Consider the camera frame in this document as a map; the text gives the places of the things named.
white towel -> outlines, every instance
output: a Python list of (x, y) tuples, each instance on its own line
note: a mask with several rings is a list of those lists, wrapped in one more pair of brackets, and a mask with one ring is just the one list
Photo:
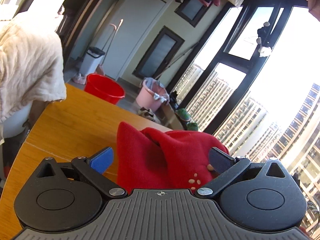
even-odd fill
[(0, 29), (0, 122), (34, 100), (66, 99), (61, 41), (52, 23), (24, 12)]

red cloth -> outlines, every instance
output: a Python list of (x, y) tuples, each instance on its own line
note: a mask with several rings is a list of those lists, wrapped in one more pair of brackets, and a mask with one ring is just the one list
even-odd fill
[(215, 178), (207, 169), (212, 147), (229, 153), (220, 141), (206, 133), (163, 133), (153, 128), (138, 131), (122, 122), (117, 135), (117, 183), (128, 192), (135, 188), (198, 189)]

white trash bin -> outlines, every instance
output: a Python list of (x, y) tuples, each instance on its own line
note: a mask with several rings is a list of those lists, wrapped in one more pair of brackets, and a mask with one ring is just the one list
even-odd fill
[(103, 52), (101, 49), (96, 47), (89, 47), (87, 53), (84, 56), (84, 60), (81, 64), (79, 73), (83, 76), (94, 73), (103, 55), (105, 55), (105, 52)]

black window frame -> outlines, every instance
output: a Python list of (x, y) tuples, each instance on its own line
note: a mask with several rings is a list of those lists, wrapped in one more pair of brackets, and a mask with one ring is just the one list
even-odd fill
[(193, 19), (190, 19), (188, 16), (186, 16), (182, 11), (183, 9), (188, 5), (188, 3), (191, 0), (184, 0), (179, 7), (174, 11), (176, 14), (178, 14), (181, 18), (186, 20), (188, 23), (190, 23), (194, 28), (198, 25), (198, 23), (201, 21), (203, 16), (206, 14), (206, 12), (209, 10), (211, 7), (212, 3), (210, 6), (205, 6), (204, 4), (200, 8), (200, 10), (197, 12), (196, 16)]
[(156, 78), (159, 74), (161, 74), (165, 70), (167, 65), (170, 63), (170, 61), (173, 59), (173, 57), (176, 55), (176, 53), (179, 51), (179, 49), (181, 48), (181, 46), (185, 42), (185, 40), (183, 38), (181, 38), (179, 35), (177, 35), (174, 31), (170, 30), (166, 26), (164, 26), (161, 29), (161, 31), (158, 33), (158, 35), (156, 36), (154, 41), (151, 43), (150, 47), (148, 48), (148, 50), (145, 52), (145, 54), (141, 58), (141, 60), (138, 63), (137, 67), (132, 72), (133, 75), (135, 75), (136, 77), (141, 78), (141, 79), (146, 78), (145, 76), (140, 74), (140, 71), (142, 70), (142, 68), (144, 67), (146, 61), (149, 59), (149, 57), (151, 56), (152, 52), (157, 47), (157, 45), (159, 44), (159, 42), (161, 41), (161, 39), (162, 39), (162, 37), (164, 35), (169, 36), (170, 38), (175, 40), (176, 43), (171, 48), (171, 50), (169, 51), (167, 56), (164, 58), (164, 60), (161, 62), (161, 64), (159, 65), (158, 69), (156, 70), (156, 72), (153, 74), (152, 77)]
[[(278, 41), (282, 31), (285, 28), (285, 25), (290, 17), (293, 7), (297, 6), (307, 8), (308, 3), (306, 0), (245, 0), (242, 6), (243, 8), (237, 20), (235, 21), (235, 24), (232, 27), (229, 35), (227, 36), (226, 41), (224, 42), (224, 44), (222, 45), (212, 62), (208, 65), (206, 70), (199, 77), (198, 81), (194, 84), (193, 88), (189, 91), (189, 93), (186, 95), (184, 100), (179, 105), (179, 108), (187, 107), (189, 102), (191, 102), (191, 100), (194, 98), (197, 92), (201, 89), (202, 85), (205, 83), (205, 81), (212, 73), (212, 71), (215, 69), (215, 67), (218, 65), (218, 63), (228, 65), (246, 74), (241, 84), (233, 92), (233, 94), (230, 96), (230, 98), (227, 100), (224, 106), (220, 109), (220, 111), (217, 113), (217, 115), (214, 117), (211, 123), (204, 130), (205, 133), (214, 134), (224, 124), (225, 120), (227, 120), (227, 118), (230, 116), (230, 114), (238, 105), (238, 103), (247, 94), (247, 92), (250, 89), (250, 86), (255, 81), (261, 69), (268, 60), (268, 57), (260, 57), (260, 54), (258, 52), (259, 46), (256, 47), (250, 60), (228, 54), (228, 52), (233, 47), (236, 40), (244, 30), (244, 28), (246, 27), (247, 23), (251, 20), (251, 17), (255, 13), (255, 10), (258, 7), (273, 7), (273, 11), (269, 19), (270, 28), (267, 37), (269, 43), (263, 44), (263, 46), (273, 48), (276, 42)], [(212, 35), (215, 28), (219, 25), (219, 23), (228, 13), (231, 7), (234, 7), (231, 3), (227, 3), (223, 7), (220, 14), (218, 14), (216, 19), (212, 22), (212, 24), (207, 29), (203, 37), (200, 39), (198, 45), (191, 51), (185, 62), (177, 71), (176, 75), (172, 78), (172, 81), (166, 87), (166, 90), (169, 93), (173, 91), (181, 76), (192, 64), (195, 57), (199, 54), (203, 46), (206, 44), (206, 42)], [(275, 25), (277, 16), (281, 8), (284, 9), (282, 11), (281, 16), (279, 17), (279, 20), (275, 28), (273, 29), (273, 26)]]

sky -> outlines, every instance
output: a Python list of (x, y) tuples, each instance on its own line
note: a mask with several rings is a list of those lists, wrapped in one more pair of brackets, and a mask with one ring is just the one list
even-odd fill
[[(230, 54), (250, 59), (257, 43), (257, 29), (268, 21), (273, 8), (258, 8)], [(241, 8), (232, 8), (217, 27), (195, 64), (205, 69), (225, 41)], [(320, 85), (320, 22), (307, 8), (294, 7), (276, 46), (259, 76), (250, 87), (252, 97), (261, 103), (283, 129), (299, 111), (313, 83)], [(219, 64), (219, 77), (236, 89), (245, 74)]]

